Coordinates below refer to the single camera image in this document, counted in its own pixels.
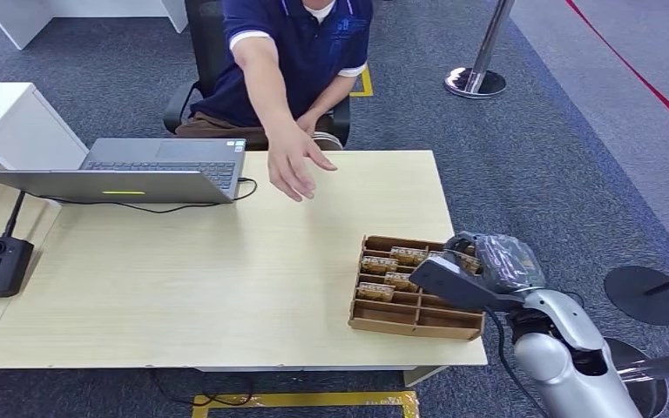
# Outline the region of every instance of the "black cable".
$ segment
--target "black cable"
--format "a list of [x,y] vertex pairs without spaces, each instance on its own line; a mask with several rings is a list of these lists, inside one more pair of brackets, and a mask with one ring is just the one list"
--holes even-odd
[[514,370],[511,369],[511,366],[509,365],[509,361],[506,360],[506,353],[504,352],[504,345],[506,344],[506,335],[503,331],[503,325],[501,321],[498,319],[497,315],[494,313],[493,309],[490,307],[483,307],[483,310],[486,311],[486,313],[491,317],[491,319],[494,321],[494,324],[497,326],[497,331],[498,331],[498,358],[501,361],[501,364],[504,369],[506,369],[506,373],[509,375],[509,377],[514,381],[514,383],[517,384],[517,387],[519,390],[522,391],[524,396],[527,397],[527,399],[530,400],[532,405],[537,408],[537,411],[540,413],[540,415],[543,416],[543,418],[550,418],[549,415],[547,415],[547,412],[545,412],[544,408],[535,400],[535,398],[530,394],[529,391],[527,391],[527,388],[524,387],[524,384],[519,380],[516,374],[514,374]]
[[573,296],[576,296],[578,298],[578,302],[580,303],[581,307],[586,307],[586,300],[580,294],[575,293],[575,292],[566,292],[565,290],[561,290],[560,292],[563,292],[565,294],[572,294]]
[[206,392],[201,392],[202,395],[206,397],[206,401],[203,402],[194,402],[194,401],[189,401],[186,399],[182,399],[179,397],[176,397],[172,394],[169,394],[165,388],[163,388],[163,385],[160,384],[160,378],[158,377],[158,369],[152,368],[150,369],[150,378],[152,381],[155,383],[155,386],[158,388],[158,391],[163,394],[163,396],[171,402],[175,403],[180,403],[182,405],[190,405],[192,407],[205,407],[212,402],[217,402],[221,403],[222,405],[228,405],[230,407],[241,407],[243,405],[248,404],[254,396],[254,383],[253,380],[247,376],[238,376],[241,379],[245,380],[247,383],[247,394],[245,395],[245,399],[239,402],[230,402],[230,401],[225,401],[223,399],[220,399],[220,396],[223,396],[221,394],[208,394]]
[[22,209],[25,194],[24,190],[19,191],[19,196],[17,196],[17,201],[14,203],[14,208],[11,209],[9,221],[6,222],[6,228],[3,229],[1,238],[9,238],[14,233],[14,227],[17,226],[17,218],[19,217],[19,211]]
[[[239,196],[238,198],[234,198],[233,201],[236,202],[238,200],[243,200],[243,199],[249,198],[250,196],[253,195],[253,193],[257,192],[258,182],[255,181],[254,179],[249,179],[247,177],[240,177],[240,179],[238,181],[240,183],[247,183],[247,182],[253,183],[253,190],[250,191],[248,194]],[[159,215],[181,211],[183,209],[188,209],[190,207],[213,207],[213,206],[220,205],[219,203],[205,203],[205,204],[201,204],[201,205],[195,205],[195,204],[194,205],[182,205],[182,206],[174,207],[173,209],[166,209],[164,211],[156,211],[156,210],[153,210],[153,209],[148,209],[146,207],[130,205],[128,203],[123,203],[123,202],[74,202],[74,201],[71,201],[71,200],[53,198],[51,196],[36,196],[36,197],[41,198],[41,199],[55,200],[58,203],[65,203],[65,204],[69,204],[69,205],[82,205],[82,206],[116,205],[116,206],[123,206],[123,207],[128,207],[130,209],[135,209],[135,210],[138,210],[138,211],[142,211],[142,212],[156,213],[156,214],[159,214]]]

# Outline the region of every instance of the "yellow tape marking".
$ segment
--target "yellow tape marking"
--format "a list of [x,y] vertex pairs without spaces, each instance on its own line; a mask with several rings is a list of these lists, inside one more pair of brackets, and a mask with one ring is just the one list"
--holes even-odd
[[145,192],[137,192],[133,190],[107,190],[103,194],[145,194]]
[[[242,402],[244,394],[225,395],[227,402]],[[200,394],[193,399],[196,403],[208,401]],[[235,407],[212,402],[205,407],[193,407],[191,418],[208,418],[209,409],[222,408],[280,408],[280,407],[358,407],[366,405],[401,406],[404,418],[419,418],[419,402],[416,392],[330,392],[324,394],[256,394],[245,405]]]
[[373,97],[373,82],[370,80],[370,67],[365,66],[365,71],[361,74],[362,91],[353,91],[350,93],[351,98],[372,98]]

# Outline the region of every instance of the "red line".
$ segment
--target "red line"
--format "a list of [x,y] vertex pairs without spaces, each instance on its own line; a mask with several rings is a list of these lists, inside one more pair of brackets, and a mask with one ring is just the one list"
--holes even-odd
[[669,110],[668,98],[663,96],[663,93],[658,91],[658,89],[656,89],[655,86],[650,84],[650,82],[648,82],[644,77],[642,77],[642,75],[637,70],[635,70],[634,67],[632,67],[632,65],[624,57],[622,57],[622,55],[619,52],[617,52],[617,50],[614,49],[614,47],[611,44],[609,44],[609,42],[604,38],[604,36],[601,35],[601,33],[599,33],[598,30],[596,30],[593,24],[591,24],[588,18],[586,18],[584,13],[581,11],[581,9],[578,8],[578,6],[573,2],[573,0],[565,0],[565,2],[568,3],[569,6],[571,6],[571,9],[573,9],[573,11],[575,11],[576,14],[578,14],[581,17],[581,19],[583,19],[584,22],[586,22],[589,28],[593,30],[593,33],[595,33],[604,42],[604,44],[606,44],[606,46],[608,46],[609,49],[612,50],[612,52],[614,52],[614,55],[616,55],[620,60],[622,60],[623,63],[625,63],[627,68],[629,68],[630,71],[632,71],[632,73],[634,73],[634,75],[637,76],[637,78],[639,78],[639,81],[641,81],[642,84],[645,85],[645,87],[650,89],[650,91],[652,91],[652,94],[654,94],[655,97],[658,98],[658,100],[660,100],[660,102],[662,102],[663,105],[665,105]]

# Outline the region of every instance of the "person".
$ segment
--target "person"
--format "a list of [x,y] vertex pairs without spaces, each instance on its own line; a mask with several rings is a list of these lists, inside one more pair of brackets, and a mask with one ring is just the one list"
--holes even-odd
[[371,0],[222,5],[229,65],[213,94],[192,104],[176,136],[246,138],[248,150],[269,150],[275,187],[297,202],[312,199],[316,184],[305,158],[336,170],[312,137],[365,70]]

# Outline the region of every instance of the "cardboard organizer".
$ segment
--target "cardboard organizer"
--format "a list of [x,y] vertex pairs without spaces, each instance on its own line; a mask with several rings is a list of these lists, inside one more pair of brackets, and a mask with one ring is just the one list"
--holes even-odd
[[[411,239],[371,236],[362,242],[358,260],[358,277],[350,306],[348,324],[355,329],[387,334],[418,337],[454,338],[474,340],[483,333],[483,313],[451,307],[439,297],[425,292],[421,287],[413,291],[394,291],[390,302],[362,299],[357,288],[361,283],[383,284],[385,274],[364,273],[363,257],[389,258],[393,247],[442,251],[443,244]],[[413,273],[415,266],[399,263],[397,273]]]

